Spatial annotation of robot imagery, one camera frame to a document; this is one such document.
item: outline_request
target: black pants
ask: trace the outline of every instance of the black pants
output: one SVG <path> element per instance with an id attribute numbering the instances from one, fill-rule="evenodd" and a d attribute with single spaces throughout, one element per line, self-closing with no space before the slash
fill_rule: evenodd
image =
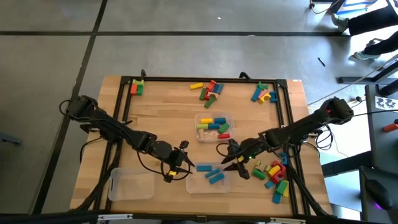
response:
<path id="1" fill-rule="evenodd" d="M 398 25 L 398 15 L 393 6 L 387 6 L 373 12 L 365 13 L 352 18 L 348 22 L 348 29 L 351 35 L 358 35 L 385 27 Z M 366 47 L 364 53 L 369 55 L 380 55 L 398 50 L 398 32 L 394 33 L 387 40 Z"/>

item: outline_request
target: metal stand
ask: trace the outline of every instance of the metal stand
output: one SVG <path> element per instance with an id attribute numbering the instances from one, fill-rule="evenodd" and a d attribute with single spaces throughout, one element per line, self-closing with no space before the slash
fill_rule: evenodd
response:
<path id="1" fill-rule="evenodd" d="M 371 78 L 364 78 L 360 82 L 357 82 L 355 84 L 362 84 L 362 85 L 367 85 L 367 84 L 383 84 L 387 85 L 392 83 L 393 81 L 397 80 L 396 78 L 388 78 L 395 72 L 398 72 L 398 61 L 395 61 L 393 64 L 388 66 L 386 69 L 381 71 L 379 74 L 377 74 L 375 77 Z M 338 83 L 344 83 L 344 84 L 350 84 L 355 82 L 356 80 L 359 80 L 361 77 L 339 77 L 337 79 Z"/>

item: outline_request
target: person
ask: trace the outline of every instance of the person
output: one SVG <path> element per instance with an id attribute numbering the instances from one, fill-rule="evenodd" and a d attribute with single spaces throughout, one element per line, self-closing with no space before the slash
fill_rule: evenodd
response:
<path id="1" fill-rule="evenodd" d="M 340 32 L 349 30 L 351 35 L 358 35 L 369 31 L 382 29 L 385 27 L 398 25 L 398 15 L 393 6 L 387 6 L 372 12 L 365 13 L 358 17 L 348 19 L 333 14 L 331 20 Z M 387 40 L 377 44 L 370 44 L 359 52 L 354 53 L 354 57 L 360 60 L 378 58 L 381 54 L 393 52 L 398 49 L 398 32 L 392 34 Z"/>

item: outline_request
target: cable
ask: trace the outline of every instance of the cable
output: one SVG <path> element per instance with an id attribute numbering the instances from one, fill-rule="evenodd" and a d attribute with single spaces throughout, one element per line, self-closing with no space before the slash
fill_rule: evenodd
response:
<path id="1" fill-rule="evenodd" d="M 99 138 L 90 140 L 90 141 L 88 141 L 88 142 L 86 142 L 86 143 L 84 143 L 84 144 L 82 145 L 82 147 L 80 148 L 80 163 L 81 163 L 81 160 L 83 159 L 83 150 L 84 150 L 84 148 L 85 148 L 88 144 L 93 143 L 93 142 L 95 142 L 95 141 L 97 141 L 97 140 L 100 140 L 101 138 L 102 138 L 102 137 L 99 137 Z"/>

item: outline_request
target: person's leg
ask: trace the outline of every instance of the person's leg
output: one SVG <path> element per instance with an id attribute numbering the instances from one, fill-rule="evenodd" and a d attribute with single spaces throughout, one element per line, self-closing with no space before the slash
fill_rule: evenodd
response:
<path id="1" fill-rule="evenodd" d="M 365 13 L 348 21 L 348 29 L 351 35 L 395 25 L 398 25 L 398 15 L 392 6 Z"/>

